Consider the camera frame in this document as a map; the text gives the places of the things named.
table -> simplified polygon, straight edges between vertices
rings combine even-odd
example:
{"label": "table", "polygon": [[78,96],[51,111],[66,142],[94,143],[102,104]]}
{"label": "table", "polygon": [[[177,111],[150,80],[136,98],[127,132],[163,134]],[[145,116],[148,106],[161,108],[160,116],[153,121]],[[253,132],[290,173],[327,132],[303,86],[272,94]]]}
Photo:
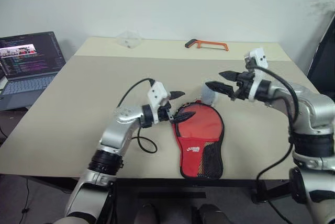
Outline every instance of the table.
{"label": "table", "polygon": [[[277,43],[229,42],[229,52],[184,47],[183,41],[144,40],[134,49],[113,38],[88,38],[0,148],[0,173],[28,176],[79,177],[112,119],[124,92],[136,81],[152,77],[169,90],[186,95],[172,101],[173,109],[200,95],[208,79],[222,80],[224,70],[242,72],[246,52],[263,47],[269,69],[288,81],[317,92]],[[142,105],[148,84],[129,94],[125,104]],[[262,103],[230,101],[219,96],[216,109],[225,122],[222,178],[253,180],[288,149],[287,118]],[[158,152],[141,151],[131,143],[120,178],[182,178],[179,149],[168,122],[142,131]],[[287,179],[292,158],[262,178]]]}

gray laptop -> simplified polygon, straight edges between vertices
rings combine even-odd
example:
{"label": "gray laptop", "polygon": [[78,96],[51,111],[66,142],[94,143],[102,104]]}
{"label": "gray laptop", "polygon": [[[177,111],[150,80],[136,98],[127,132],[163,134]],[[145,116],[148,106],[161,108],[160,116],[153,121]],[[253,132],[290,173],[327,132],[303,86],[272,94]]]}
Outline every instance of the gray laptop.
{"label": "gray laptop", "polygon": [[0,38],[0,65],[8,82],[0,110],[31,106],[65,65],[53,32]]}

